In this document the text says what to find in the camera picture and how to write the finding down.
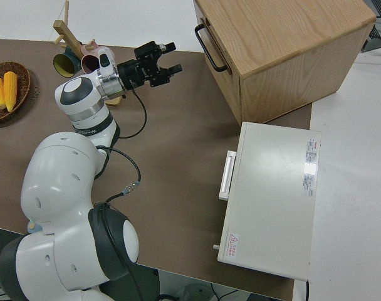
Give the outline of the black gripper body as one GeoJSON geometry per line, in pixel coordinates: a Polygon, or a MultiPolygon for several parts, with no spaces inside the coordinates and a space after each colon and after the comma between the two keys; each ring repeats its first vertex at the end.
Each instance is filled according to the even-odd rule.
{"type": "Polygon", "coordinates": [[[149,81],[151,87],[157,87],[170,82],[170,77],[161,75],[158,66],[161,53],[159,44],[150,41],[134,49],[135,59],[118,64],[118,74],[126,90],[141,87],[149,81]]]}

